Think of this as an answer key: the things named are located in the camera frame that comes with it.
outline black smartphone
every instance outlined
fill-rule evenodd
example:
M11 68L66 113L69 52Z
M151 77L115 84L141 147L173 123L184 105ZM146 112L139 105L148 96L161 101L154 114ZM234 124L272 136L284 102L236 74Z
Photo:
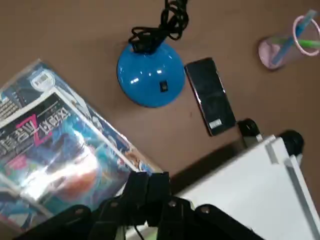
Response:
M236 119L213 59L190 62L185 71L209 134L215 136L234 127Z

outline anime illustration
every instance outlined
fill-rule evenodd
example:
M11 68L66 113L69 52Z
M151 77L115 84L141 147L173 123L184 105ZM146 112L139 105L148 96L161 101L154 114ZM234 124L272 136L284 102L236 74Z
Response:
M26 137L14 157L5 151L3 174L53 214L74 204L95 209L122 188L131 169L118 165L114 139L105 139L55 93L5 126L12 130L0 137L0 147L8 138Z

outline green straw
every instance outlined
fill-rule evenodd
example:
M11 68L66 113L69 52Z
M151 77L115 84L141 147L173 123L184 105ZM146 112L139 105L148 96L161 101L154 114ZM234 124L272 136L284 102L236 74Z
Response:
M286 42L286 40L287 40L286 38L274 37L274 38L271 39L271 42L273 44L282 45L282 44L284 44ZM320 41L299 39L298 43L302 48L320 49Z

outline plastic wrap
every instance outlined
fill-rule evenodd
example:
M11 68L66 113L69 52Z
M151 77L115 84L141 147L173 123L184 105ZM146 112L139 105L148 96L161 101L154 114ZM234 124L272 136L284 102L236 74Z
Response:
M0 220L25 231L75 204L94 210L130 171L159 169L44 63L0 90Z

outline table surface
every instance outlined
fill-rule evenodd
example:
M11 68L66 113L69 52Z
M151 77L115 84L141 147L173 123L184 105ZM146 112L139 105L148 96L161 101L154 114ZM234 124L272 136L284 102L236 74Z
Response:
M163 6L164 1L146 0L5 3L0 9L0 84L43 59L152 162L174 175L239 134L234 128L208 135L187 78L180 96L161 108L141 107L122 92L116 66L131 28L158 25ZM195 55L192 29L197 26L190 24L185 43L168 41L183 46L177 50L184 63L211 55Z

